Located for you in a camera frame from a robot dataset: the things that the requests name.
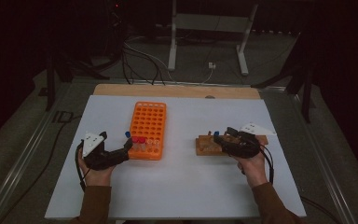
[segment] orange plastic rack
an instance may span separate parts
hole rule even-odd
[[[137,102],[131,121],[133,146],[130,159],[158,161],[162,156],[167,106],[164,103]]]

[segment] forearm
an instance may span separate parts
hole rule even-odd
[[[263,224],[305,223],[288,211],[270,183],[252,188]]]
[[[109,214],[111,187],[89,186],[83,196],[80,216],[71,223],[106,223]]]

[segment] person's arm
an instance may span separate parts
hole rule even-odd
[[[82,158],[82,150],[79,150],[78,161],[83,174],[86,174],[86,189],[80,216],[71,219],[71,224],[100,224],[107,223],[110,204],[110,176],[115,166],[106,170],[89,170]]]
[[[261,139],[257,139],[262,146],[265,145]],[[265,158],[262,153],[258,153],[255,157],[250,159],[238,157],[234,157],[234,159],[238,161],[238,168],[246,175],[263,224],[305,223],[284,207],[277,192],[268,182],[265,170]]]

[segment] white tag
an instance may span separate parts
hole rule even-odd
[[[240,131],[246,133],[252,133],[254,135],[277,135],[277,133],[272,132],[266,128],[263,128],[255,123],[248,123],[240,128]]]
[[[103,142],[103,137],[95,133],[86,133],[83,143],[83,157],[88,156],[94,148]]]

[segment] human hand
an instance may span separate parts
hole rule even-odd
[[[86,163],[83,160],[83,148],[81,148],[77,154],[77,159],[79,161],[79,167],[83,173],[86,175],[85,181],[87,186],[110,186],[110,176],[112,175],[113,170],[116,166],[111,166],[105,170],[96,171],[87,167]]]
[[[255,137],[260,143],[260,149],[264,150],[266,142],[260,137]],[[240,157],[233,157],[238,161],[238,168],[245,173],[248,184],[251,188],[267,183],[266,169],[265,169],[265,158],[264,155],[259,152],[252,158],[244,159]]]

